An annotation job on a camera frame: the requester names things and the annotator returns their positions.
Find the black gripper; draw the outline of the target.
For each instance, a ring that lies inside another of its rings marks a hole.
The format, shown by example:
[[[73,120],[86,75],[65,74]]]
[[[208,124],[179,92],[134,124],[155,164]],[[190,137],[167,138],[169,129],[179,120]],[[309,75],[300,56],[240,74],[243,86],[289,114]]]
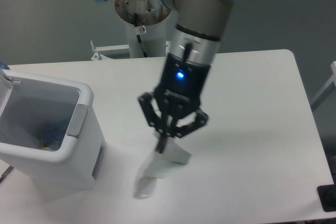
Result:
[[[155,128],[159,134],[156,152],[164,152],[169,137],[183,138],[207,124],[208,114],[197,109],[200,107],[200,95],[210,68],[210,65],[194,65],[168,54],[161,80],[154,89],[154,94],[145,92],[138,97],[148,125]],[[154,99],[161,111],[160,117],[153,108]],[[195,112],[194,121],[177,126],[178,119],[193,112]],[[168,124],[169,115],[178,119],[173,118]]]

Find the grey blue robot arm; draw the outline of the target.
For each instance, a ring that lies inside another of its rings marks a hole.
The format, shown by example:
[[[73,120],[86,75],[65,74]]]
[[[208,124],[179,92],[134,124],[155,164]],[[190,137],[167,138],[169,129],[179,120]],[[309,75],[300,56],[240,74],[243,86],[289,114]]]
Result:
[[[179,15],[160,82],[138,98],[148,125],[159,134],[158,153],[169,138],[182,138],[207,123],[200,95],[235,1],[158,0]]]

